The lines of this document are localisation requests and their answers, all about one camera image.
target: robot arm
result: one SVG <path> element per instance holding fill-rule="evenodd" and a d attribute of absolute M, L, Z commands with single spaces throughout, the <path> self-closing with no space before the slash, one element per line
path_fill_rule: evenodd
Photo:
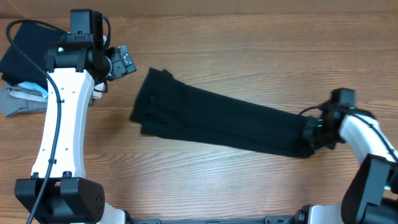
<path fill-rule="evenodd" d="M 373 125 L 373 127 L 379 131 L 384 141 L 387 142 L 388 146 L 397 157 L 397 151 L 381 132 L 378 121 L 369 116 L 358 116 Z M 346 115 L 341 123 L 339 134 L 340 137 L 352 147 L 359 164 L 362 164 L 362 161 L 364 161 L 368 154 L 380 156 L 386 158 L 390 162 L 395 162 L 395 159 L 386 149 L 386 145 L 383 143 L 382 139 L 372 128 L 361 121 L 358 117 Z"/>
<path fill-rule="evenodd" d="M 40 223 L 126 224 L 128 212 L 105 202 L 100 184 L 85 179 L 83 140 L 88 102 L 94 85 L 113 81 L 136 68 L 126 46 L 103 49 L 103 16 L 95 11 L 72 10 L 70 33 L 48 49 L 45 67 L 61 97 L 62 113 L 55 160 L 47 185 L 45 174 L 57 120 L 57 99 L 49 84 L 49 102 L 39 155 L 30 179 L 16 182 L 15 195 L 28 211 L 45 193 L 34 217 Z"/>

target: gray cloth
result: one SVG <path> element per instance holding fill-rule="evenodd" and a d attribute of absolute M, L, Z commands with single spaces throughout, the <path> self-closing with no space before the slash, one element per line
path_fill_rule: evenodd
<path fill-rule="evenodd" d="M 47 103 L 15 98 L 7 90 L 10 85 L 5 83 L 0 91 L 0 109 L 5 116 L 13 116 L 23 112 L 43 112 L 47 109 Z"/>
<path fill-rule="evenodd" d="M 25 99 L 28 101 L 42 102 L 42 103 L 47 102 L 47 99 L 43 97 L 43 94 L 37 90 L 26 89 L 19 85 L 11 86 L 9 84 L 7 84 L 6 90 L 11 96 L 15 98 Z"/>

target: black towel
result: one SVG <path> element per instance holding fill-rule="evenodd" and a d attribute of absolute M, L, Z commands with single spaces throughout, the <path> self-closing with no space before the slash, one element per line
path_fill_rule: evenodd
<path fill-rule="evenodd" d="M 166 70 L 149 69 L 130 120 L 142 124 L 142 134 L 161 138 L 290 157 L 314 153 L 301 138 L 304 116 L 188 86 Z"/>
<path fill-rule="evenodd" d="M 58 42 L 62 32 L 33 23 L 24 23 L 14 37 L 15 44 L 40 68 L 44 69 L 44 55 L 51 44 Z M 47 79 L 31 65 L 17 50 L 9 47 L 0 61 L 2 79 L 10 85 L 22 82 L 37 83 L 45 90 Z"/>

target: black cloth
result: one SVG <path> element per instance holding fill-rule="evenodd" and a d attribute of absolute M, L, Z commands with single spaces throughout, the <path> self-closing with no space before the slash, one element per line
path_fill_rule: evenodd
<path fill-rule="evenodd" d="M 14 37 L 15 44 L 40 68 L 44 69 L 44 55 L 51 44 L 58 42 L 62 32 L 33 23 L 24 23 Z M 37 83 L 45 90 L 47 79 L 13 47 L 9 47 L 0 61 L 2 79 L 10 85 L 22 82 Z"/>
<path fill-rule="evenodd" d="M 304 116 L 221 96 L 176 81 L 150 68 L 131 121 L 141 133 L 290 157 L 314 151 L 301 140 Z"/>

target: wooden table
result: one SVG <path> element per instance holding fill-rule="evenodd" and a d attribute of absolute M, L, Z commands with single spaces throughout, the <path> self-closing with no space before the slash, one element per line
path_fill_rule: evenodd
<path fill-rule="evenodd" d="M 69 19 L 44 19 L 68 29 Z M 129 122 L 149 67 L 189 85 L 292 113 L 330 91 L 357 90 L 398 145 L 398 14 L 259 14 L 112 17 L 111 45 L 125 44 L 138 71 L 110 83 L 87 115 L 87 179 L 134 218 L 259 218 L 338 203 L 358 164 L 348 145 L 293 159 L 141 136 Z M 5 30 L 9 19 L 0 20 Z M 0 56 L 9 44 L 0 36 Z M 0 116 L 0 223 L 25 223 L 15 180 L 28 178 L 44 113 Z"/>

